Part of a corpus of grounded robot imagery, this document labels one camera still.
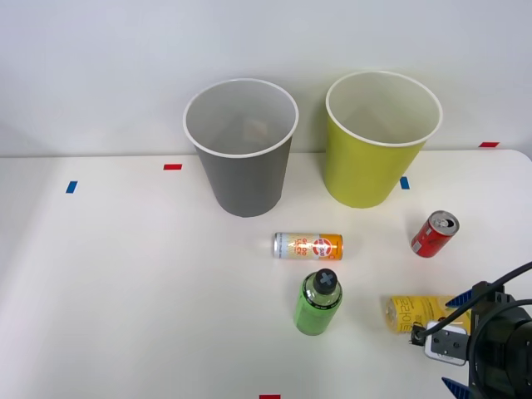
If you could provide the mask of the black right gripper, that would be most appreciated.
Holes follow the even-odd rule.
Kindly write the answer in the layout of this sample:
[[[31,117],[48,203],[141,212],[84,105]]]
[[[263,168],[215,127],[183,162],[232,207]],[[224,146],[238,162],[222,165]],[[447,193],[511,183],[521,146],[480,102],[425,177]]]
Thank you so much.
[[[481,281],[446,302],[458,309],[482,293]],[[518,398],[520,396],[520,302],[506,293],[490,293],[471,312],[467,346],[469,387],[443,377],[455,399]]]

